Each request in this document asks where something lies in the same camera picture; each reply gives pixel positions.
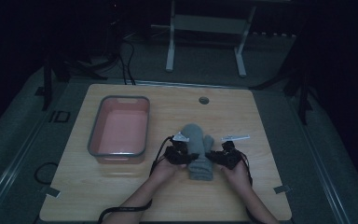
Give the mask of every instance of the hand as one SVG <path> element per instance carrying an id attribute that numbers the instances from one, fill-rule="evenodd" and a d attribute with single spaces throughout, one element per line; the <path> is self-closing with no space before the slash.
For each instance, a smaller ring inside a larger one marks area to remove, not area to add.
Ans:
<path id="1" fill-rule="evenodd" d="M 165 159 L 163 156 L 158 159 L 158 164 L 153 170 L 152 175 L 149 177 L 150 180 L 157 184 L 162 184 L 172 177 L 176 171 L 185 168 L 186 165 L 174 165 Z"/>
<path id="2" fill-rule="evenodd" d="M 252 188 L 249 179 L 249 171 L 242 161 L 238 162 L 232 170 L 229 170 L 226 166 L 222 165 L 218 165 L 218 167 L 223 174 L 225 174 L 228 183 L 237 193 L 241 194 L 242 190 Z"/>

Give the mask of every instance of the wooden table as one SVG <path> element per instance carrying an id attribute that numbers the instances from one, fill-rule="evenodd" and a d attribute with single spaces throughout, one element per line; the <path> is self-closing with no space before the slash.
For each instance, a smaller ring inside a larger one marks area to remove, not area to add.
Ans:
<path id="1" fill-rule="evenodd" d="M 150 120 L 145 161 L 140 164 L 98 163 L 87 150 L 91 128 L 101 100 L 106 95 L 143 95 L 150 100 Z M 203 105 L 200 97 L 208 97 Z M 254 189 L 279 220 L 291 218 L 255 100 L 250 91 L 213 88 L 120 86 L 94 84 L 89 87 L 75 126 L 62 154 L 51 187 L 61 192 L 47 197 L 40 212 L 45 221 L 95 221 L 107 207 L 119 206 L 148 177 L 162 141 L 186 124 L 197 123 L 222 150 L 220 138 L 249 134 L 236 141 L 249 159 Z M 154 197 L 142 221 L 244 221 L 249 220 L 220 171 L 214 167 L 213 181 L 188 178 L 180 171 Z"/>

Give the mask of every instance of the dark floor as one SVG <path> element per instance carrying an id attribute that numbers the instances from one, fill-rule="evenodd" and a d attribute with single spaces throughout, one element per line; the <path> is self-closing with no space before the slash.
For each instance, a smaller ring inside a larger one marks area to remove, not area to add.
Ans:
<path id="1" fill-rule="evenodd" d="M 243 78 L 237 75 L 232 47 L 179 41 L 174 70 L 166 73 L 166 43 L 144 42 L 137 36 L 127 39 L 134 46 L 130 69 L 138 85 L 158 82 L 245 89 L 274 77 L 294 41 L 285 36 L 250 36 L 243 53 L 248 77 Z M 131 45 L 124 45 L 126 63 L 131 53 Z M 0 180 L 8 183 L 6 188 L 0 186 L 0 223 L 44 223 L 37 215 L 45 197 L 40 190 L 45 185 L 34 179 L 34 172 L 45 162 L 59 162 L 88 86 L 122 84 L 121 68 L 116 64 L 98 71 L 109 77 L 107 81 L 76 71 L 69 83 L 55 80 L 53 102 L 47 111 L 41 110 L 43 98 L 34 95 L 43 85 L 42 70 L 29 78 L 0 118 Z M 282 182 L 293 189 L 286 194 L 293 220 L 284 223 L 358 223 L 358 174 L 336 128 L 312 97 L 308 125 L 304 126 L 296 114 L 298 94 L 287 97 L 282 92 L 286 83 L 287 79 L 254 91 Z M 67 123 L 54 122 L 53 111 L 70 112 L 71 118 Z M 15 157 L 20 161 L 17 167 L 10 164 Z M 15 171 L 13 179 L 3 178 L 8 168 Z M 49 181 L 54 170 L 49 166 L 42 177 Z"/>

